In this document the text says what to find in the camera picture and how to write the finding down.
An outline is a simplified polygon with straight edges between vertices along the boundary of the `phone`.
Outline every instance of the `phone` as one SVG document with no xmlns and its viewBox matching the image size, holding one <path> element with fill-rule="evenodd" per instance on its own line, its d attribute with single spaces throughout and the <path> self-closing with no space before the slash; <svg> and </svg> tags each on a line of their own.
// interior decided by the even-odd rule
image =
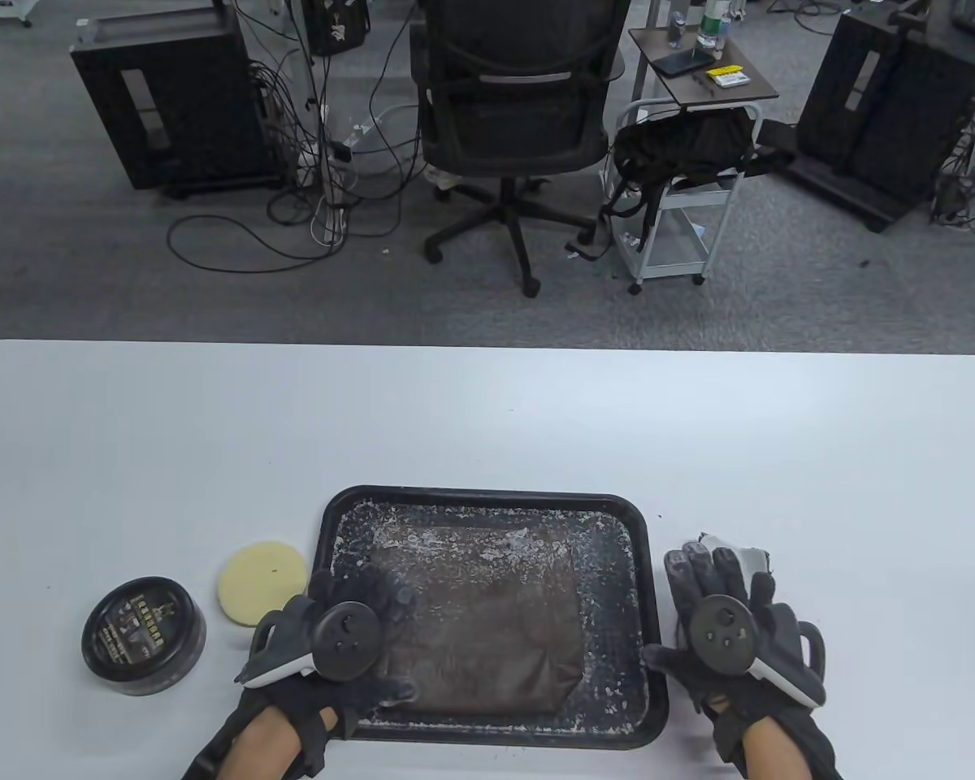
<svg viewBox="0 0 975 780">
<path fill-rule="evenodd" d="M 699 67 L 714 66 L 715 58 L 700 49 L 687 49 L 655 59 L 651 64 L 663 75 L 672 78 L 698 70 Z"/>
</svg>

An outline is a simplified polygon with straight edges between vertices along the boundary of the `yellow foam pad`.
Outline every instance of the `yellow foam pad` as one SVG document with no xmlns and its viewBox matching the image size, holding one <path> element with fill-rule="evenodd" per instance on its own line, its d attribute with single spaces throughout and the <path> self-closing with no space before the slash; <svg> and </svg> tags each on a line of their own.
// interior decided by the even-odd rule
<svg viewBox="0 0 975 780">
<path fill-rule="evenodd" d="M 308 569 L 299 552 L 282 542 L 260 542 L 239 550 L 227 562 L 217 598 L 236 623 L 254 626 L 272 609 L 306 590 Z"/>
</svg>

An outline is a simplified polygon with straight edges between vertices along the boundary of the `black bag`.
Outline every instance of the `black bag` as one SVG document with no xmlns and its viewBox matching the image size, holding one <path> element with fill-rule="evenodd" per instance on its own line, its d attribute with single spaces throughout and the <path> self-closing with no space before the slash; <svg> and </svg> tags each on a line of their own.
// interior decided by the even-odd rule
<svg viewBox="0 0 975 780">
<path fill-rule="evenodd" d="M 601 215 L 625 218 L 646 208 L 639 238 L 643 252 L 667 183 L 684 176 L 685 186 L 700 186 L 717 181 L 728 168 L 745 170 L 755 153 L 751 134 L 752 121 L 743 108 L 682 111 L 618 130 L 613 163 L 620 179 Z M 639 203 L 618 211 L 614 204 L 630 186 L 639 189 Z"/>
<path fill-rule="evenodd" d="M 372 29 L 367 0 L 302 0 L 310 56 L 327 57 L 364 44 Z"/>
</svg>

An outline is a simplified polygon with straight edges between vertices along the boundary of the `water bottle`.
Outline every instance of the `water bottle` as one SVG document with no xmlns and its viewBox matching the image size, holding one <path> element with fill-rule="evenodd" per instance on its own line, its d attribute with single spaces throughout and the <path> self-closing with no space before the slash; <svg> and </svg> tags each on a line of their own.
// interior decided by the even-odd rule
<svg viewBox="0 0 975 780">
<path fill-rule="evenodd" d="M 726 48 L 726 38 L 730 36 L 730 24 L 732 24 L 733 19 L 726 12 L 722 15 L 721 23 L 718 25 L 718 32 L 715 33 L 715 48 L 711 49 L 711 53 L 715 55 L 715 59 L 722 59 L 722 51 Z"/>
<path fill-rule="evenodd" d="M 700 30 L 696 34 L 696 48 L 714 52 L 718 31 L 722 29 L 722 18 L 730 12 L 730 0 L 708 0 L 704 6 L 704 18 L 700 20 Z"/>
<path fill-rule="evenodd" d="M 686 32 L 686 16 L 679 11 L 672 11 L 669 19 L 669 46 L 677 49 L 682 45 L 682 37 Z"/>
</svg>

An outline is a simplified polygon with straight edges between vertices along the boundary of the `black glove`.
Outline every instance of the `black glove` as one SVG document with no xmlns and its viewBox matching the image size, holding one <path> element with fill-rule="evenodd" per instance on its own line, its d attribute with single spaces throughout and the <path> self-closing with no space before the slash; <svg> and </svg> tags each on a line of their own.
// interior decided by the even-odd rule
<svg viewBox="0 0 975 780">
<path fill-rule="evenodd" d="M 756 572 L 748 597 L 740 561 L 732 550 L 721 547 L 712 554 L 703 544 L 690 542 L 681 550 L 666 553 L 665 574 L 687 643 L 696 606 L 704 597 L 716 594 L 732 596 L 746 605 L 760 631 L 774 630 L 769 617 L 776 591 L 773 575 Z M 787 612 L 790 610 L 785 605 L 777 606 Z M 660 645 L 648 645 L 643 648 L 643 660 L 648 669 L 663 672 L 686 688 L 698 712 L 703 710 L 711 718 L 718 755 L 728 764 L 735 765 L 745 778 L 748 767 L 743 751 L 744 732 L 764 717 L 772 717 L 802 750 L 813 780 L 840 780 L 834 766 L 834 749 L 816 727 L 812 710 L 795 702 L 769 681 L 754 679 L 748 674 L 736 677 L 719 674 L 701 661 L 692 648 L 670 650 Z"/>
<path fill-rule="evenodd" d="M 358 575 L 336 580 L 322 570 L 310 577 L 308 596 L 324 612 L 343 601 L 361 601 L 376 612 L 383 623 L 397 623 L 410 614 L 414 606 L 410 588 L 392 577 L 367 567 Z M 262 649 L 267 636 L 255 635 L 250 656 Z M 313 777 L 324 769 L 325 743 L 330 738 L 347 739 L 358 728 L 358 720 L 380 706 L 391 706 L 416 697 L 416 688 L 407 680 L 381 679 L 375 669 L 349 682 L 329 682 L 317 674 L 293 675 L 269 686 L 243 688 L 242 698 L 234 713 L 224 721 L 213 739 L 191 762 L 183 780 L 213 780 L 228 756 L 232 743 L 253 719 L 269 706 L 277 707 L 295 729 L 301 742 L 301 754 L 290 766 L 283 780 Z M 329 732 L 321 718 L 326 708 L 336 713 L 336 727 Z"/>
</svg>

